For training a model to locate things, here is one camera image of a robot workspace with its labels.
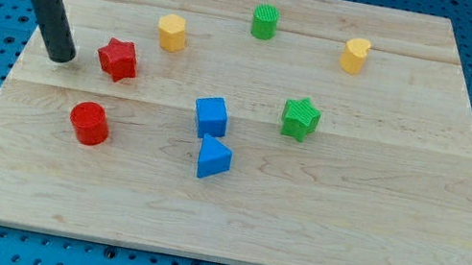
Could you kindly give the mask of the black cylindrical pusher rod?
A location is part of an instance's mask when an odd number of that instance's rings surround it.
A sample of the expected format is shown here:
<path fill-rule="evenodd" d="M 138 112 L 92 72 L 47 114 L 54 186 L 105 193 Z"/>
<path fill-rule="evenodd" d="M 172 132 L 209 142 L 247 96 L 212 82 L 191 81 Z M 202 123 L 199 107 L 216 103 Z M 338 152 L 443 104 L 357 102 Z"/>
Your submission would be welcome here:
<path fill-rule="evenodd" d="M 77 49 L 63 0 L 32 0 L 32 4 L 49 59 L 56 63 L 74 59 Z"/>

